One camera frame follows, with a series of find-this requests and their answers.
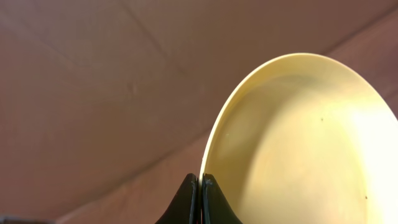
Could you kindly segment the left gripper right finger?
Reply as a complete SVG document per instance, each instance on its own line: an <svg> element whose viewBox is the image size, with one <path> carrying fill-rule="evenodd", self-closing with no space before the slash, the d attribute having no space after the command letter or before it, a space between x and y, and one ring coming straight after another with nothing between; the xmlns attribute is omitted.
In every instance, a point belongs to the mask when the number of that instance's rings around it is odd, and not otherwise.
<svg viewBox="0 0 398 224"><path fill-rule="evenodd" d="M201 214L203 224L242 224L211 174L201 181Z"/></svg>

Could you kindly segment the yellow plate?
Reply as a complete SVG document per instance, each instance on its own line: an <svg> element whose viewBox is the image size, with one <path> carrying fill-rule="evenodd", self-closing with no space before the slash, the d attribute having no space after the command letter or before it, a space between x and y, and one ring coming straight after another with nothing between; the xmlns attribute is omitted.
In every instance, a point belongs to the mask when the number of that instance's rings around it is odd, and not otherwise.
<svg viewBox="0 0 398 224"><path fill-rule="evenodd" d="M283 55L229 96L200 172L243 223L396 223L397 118L346 65Z"/></svg>

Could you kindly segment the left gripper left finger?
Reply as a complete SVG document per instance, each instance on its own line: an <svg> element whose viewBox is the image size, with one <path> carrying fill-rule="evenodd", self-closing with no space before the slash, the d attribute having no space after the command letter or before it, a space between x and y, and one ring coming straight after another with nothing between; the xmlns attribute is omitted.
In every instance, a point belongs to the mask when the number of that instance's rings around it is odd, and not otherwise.
<svg viewBox="0 0 398 224"><path fill-rule="evenodd" d="M164 214L155 224L197 224L198 179L187 174Z"/></svg>

